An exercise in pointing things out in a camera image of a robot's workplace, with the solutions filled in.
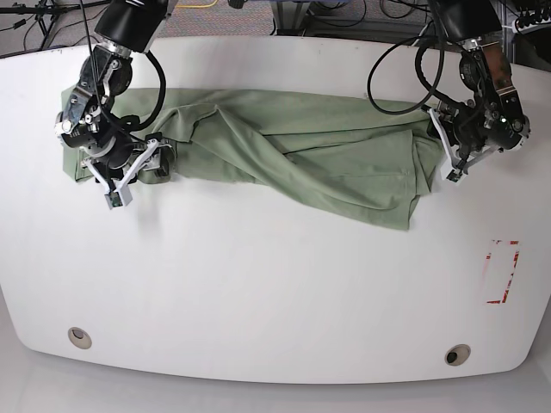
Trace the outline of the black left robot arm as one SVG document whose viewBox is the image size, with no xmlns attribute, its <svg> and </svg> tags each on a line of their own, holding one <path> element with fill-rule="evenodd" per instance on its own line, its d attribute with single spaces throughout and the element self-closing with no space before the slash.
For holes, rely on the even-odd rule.
<svg viewBox="0 0 551 413">
<path fill-rule="evenodd" d="M 430 117 L 428 135 L 443 145 L 447 158 L 444 179 L 459 182 L 470 168 L 495 152 L 520 149 L 529 138 L 529 118 L 524 114 L 512 82 L 511 64 L 498 42 L 489 41 L 502 25 L 488 1 L 429 1 L 433 34 L 418 34 L 414 68 L 427 95 L 413 106 L 393 111 L 373 106 L 383 114 L 405 115 L 417 109 Z M 425 52 L 436 46 L 456 46 L 461 54 L 459 75 L 473 92 L 460 102 L 429 82 L 423 72 Z"/>
</svg>

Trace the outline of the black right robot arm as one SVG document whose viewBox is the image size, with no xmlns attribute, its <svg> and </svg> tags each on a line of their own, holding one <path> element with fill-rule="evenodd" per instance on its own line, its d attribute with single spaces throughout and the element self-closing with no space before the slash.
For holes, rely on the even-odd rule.
<svg viewBox="0 0 551 413">
<path fill-rule="evenodd" d="M 136 135 L 153 124 L 164 105 L 166 77 L 150 48 L 175 7 L 174 1 L 111 2 L 96 26 L 101 40 L 89 46 L 78 82 L 56 118 L 56 135 L 64 146 L 84 152 L 79 166 L 102 185 L 110 208 L 130 204 L 129 186 L 140 172 L 164 178 L 175 158 L 162 133 L 144 139 Z M 112 112 L 115 98 L 132 81 L 135 52 L 146 56 L 159 79 L 158 99 L 145 120 L 137 115 L 119 118 Z"/>
</svg>

